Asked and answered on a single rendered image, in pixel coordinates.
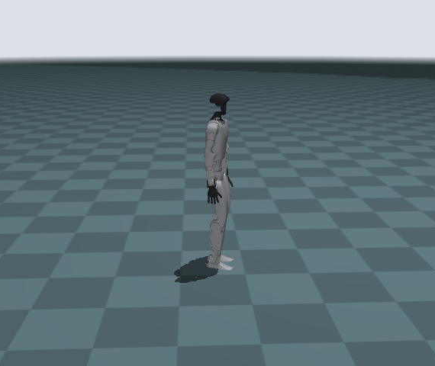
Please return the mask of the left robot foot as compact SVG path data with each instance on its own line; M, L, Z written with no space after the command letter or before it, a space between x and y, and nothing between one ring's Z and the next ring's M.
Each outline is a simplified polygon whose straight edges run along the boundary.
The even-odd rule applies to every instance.
M217 259L218 260L218 259ZM233 258L228 258L228 257L226 257L226 256L224 256L224 255L220 255L220 257L219 257L219 262L232 262L234 259ZM212 261L212 254L210 254L209 256L208 256L208 259L207 259L207 261L209 262L209 261Z

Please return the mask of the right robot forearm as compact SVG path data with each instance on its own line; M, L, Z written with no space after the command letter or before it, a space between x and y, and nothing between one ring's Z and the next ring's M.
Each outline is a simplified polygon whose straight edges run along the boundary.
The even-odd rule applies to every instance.
M208 152L205 156L205 166L207 172L208 186L214 186L214 154Z

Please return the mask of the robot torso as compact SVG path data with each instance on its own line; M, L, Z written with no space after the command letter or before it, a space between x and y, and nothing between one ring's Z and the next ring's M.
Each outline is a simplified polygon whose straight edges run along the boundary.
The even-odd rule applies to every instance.
M215 140L215 144L214 147L212 148L212 151L216 154L215 159L213 160L214 162L214 176L217 177L218 181L223 181L224 178L224 170L221 168L221 163L222 160L225 157L225 153L226 153L226 148L227 148L227 138L228 138L228 125L227 125L227 121L222 118L224 121L219 120L219 117L216 117L213 120L209 120L207 122L207 125L209 125L210 123L216 123L218 124L219 127L219 131L218 134L216 136L216 140ZM207 128L206 125L206 128ZM205 138L205 142L206 142L206 138Z

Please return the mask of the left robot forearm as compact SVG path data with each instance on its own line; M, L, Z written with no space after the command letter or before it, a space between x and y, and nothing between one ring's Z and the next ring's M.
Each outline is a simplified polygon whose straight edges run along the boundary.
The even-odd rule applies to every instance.
M222 161L221 168L224 170L226 174L227 174L227 157L228 157L228 153L226 152L224 159L220 160Z

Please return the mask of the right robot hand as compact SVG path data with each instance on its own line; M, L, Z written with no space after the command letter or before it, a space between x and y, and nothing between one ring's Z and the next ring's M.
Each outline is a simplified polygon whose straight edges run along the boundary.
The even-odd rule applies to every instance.
M208 181L207 181L207 185L208 185ZM222 198L221 194L218 192L218 190L215 187L216 187L216 183L214 180L214 186L208 186L208 188L209 188L209 190L208 190L208 203L210 202L210 198L211 198L212 204L213 204L212 198L214 198L214 204L216 204L215 198L217 199L217 202L219 203L218 195L220 196L220 198Z

